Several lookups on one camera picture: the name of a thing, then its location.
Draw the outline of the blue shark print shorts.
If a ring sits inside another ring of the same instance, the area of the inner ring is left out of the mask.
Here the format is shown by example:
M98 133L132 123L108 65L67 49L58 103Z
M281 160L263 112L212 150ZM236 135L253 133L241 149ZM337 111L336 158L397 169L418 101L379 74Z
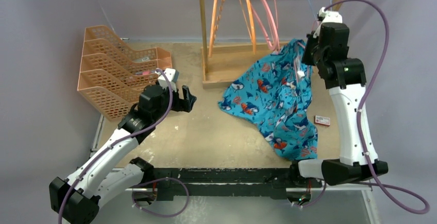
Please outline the blue shark print shorts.
M219 108L255 125L279 157L294 161L317 158L318 130L308 118L313 68L301 63L297 82L292 39L253 63L225 90Z

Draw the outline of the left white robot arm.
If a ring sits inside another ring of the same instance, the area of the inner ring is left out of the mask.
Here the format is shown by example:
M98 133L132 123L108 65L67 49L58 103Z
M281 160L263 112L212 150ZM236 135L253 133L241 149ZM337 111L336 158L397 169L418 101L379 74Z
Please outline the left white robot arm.
M148 187L159 182L154 167L135 158L121 171L111 171L118 162L138 147L170 111L189 113L197 98L189 87L177 89L149 85L122 118L109 140L84 165L65 179L56 177L49 184L52 209L58 222L91 223L108 201L130 187Z

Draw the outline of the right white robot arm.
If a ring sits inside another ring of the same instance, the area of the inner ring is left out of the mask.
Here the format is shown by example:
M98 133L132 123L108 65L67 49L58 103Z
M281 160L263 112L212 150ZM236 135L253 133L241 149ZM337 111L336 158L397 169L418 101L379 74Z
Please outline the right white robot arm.
M316 66L332 99L340 135L337 159L304 159L293 163L289 179L302 186L309 178L329 185L359 183L389 171L378 158L370 135L365 105L364 64L348 57L349 28L344 23L322 23L307 35L303 62Z

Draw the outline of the pink thin wire hanger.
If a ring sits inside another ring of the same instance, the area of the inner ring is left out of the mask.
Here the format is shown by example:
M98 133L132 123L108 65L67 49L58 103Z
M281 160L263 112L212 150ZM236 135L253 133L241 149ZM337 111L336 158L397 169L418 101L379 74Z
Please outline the pink thin wire hanger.
M305 77L305 72L302 69L302 65L301 65L301 53L300 53L300 49L304 49L304 48L305 47L303 46L303 44L300 43L299 41L296 41L293 46L294 56L295 56L293 59L293 65L294 65L293 67L294 67L294 72L297 82L301 81Z

